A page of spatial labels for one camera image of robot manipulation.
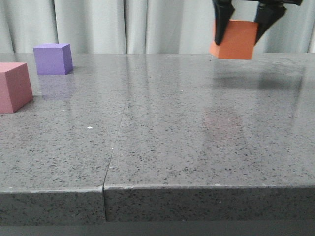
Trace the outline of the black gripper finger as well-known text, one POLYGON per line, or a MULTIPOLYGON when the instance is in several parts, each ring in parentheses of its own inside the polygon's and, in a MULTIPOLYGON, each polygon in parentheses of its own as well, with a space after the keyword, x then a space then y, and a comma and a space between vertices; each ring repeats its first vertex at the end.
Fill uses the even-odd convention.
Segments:
POLYGON ((255 43, 286 12, 283 1, 259 1, 255 22, 258 23, 255 43))
POLYGON ((232 0, 213 0, 215 12, 215 36, 214 42, 220 45, 235 8, 232 5, 232 0))

